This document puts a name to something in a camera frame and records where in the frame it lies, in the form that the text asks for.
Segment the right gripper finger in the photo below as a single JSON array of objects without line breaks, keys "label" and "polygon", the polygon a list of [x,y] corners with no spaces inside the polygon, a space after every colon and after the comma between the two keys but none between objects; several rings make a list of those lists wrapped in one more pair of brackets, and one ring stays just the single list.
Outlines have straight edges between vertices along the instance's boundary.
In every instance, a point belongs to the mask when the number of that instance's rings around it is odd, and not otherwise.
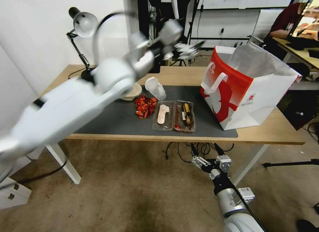
[{"label": "right gripper finger", "polygon": [[217,143],[214,143],[214,147],[218,154],[216,157],[216,162],[219,164],[220,170],[222,172],[229,172],[231,165],[230,157],[224,153],[224,150],[218,146]]},{"label": "right gripper finger", "polygon": [[195,144],[191,144],[191,154],[192,154],[191,162],[195,166],[197,166],[198,168],[201,168],[202,166],[204,167],[209,166],[209,162],[199,156]]}]

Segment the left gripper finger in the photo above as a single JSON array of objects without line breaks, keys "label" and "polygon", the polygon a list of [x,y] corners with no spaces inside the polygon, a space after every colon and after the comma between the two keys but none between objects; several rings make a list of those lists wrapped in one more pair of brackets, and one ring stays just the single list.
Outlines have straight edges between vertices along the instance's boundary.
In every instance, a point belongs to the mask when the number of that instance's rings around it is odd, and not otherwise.
[{"label": "left gripper finger", "polygon": [[202,45],[205,43],[205,40],[195,44],[195,45],[187,45],[183,43],[177,43],[175,45],[175,49],[178,52],[195,52],[201,49]]},{"label": "left gripper finger", "polygon": [[177,51],[177,58],[181,60],[193,59],[199,53],[199,49],[195,50],[186,50],[186,51]]}]

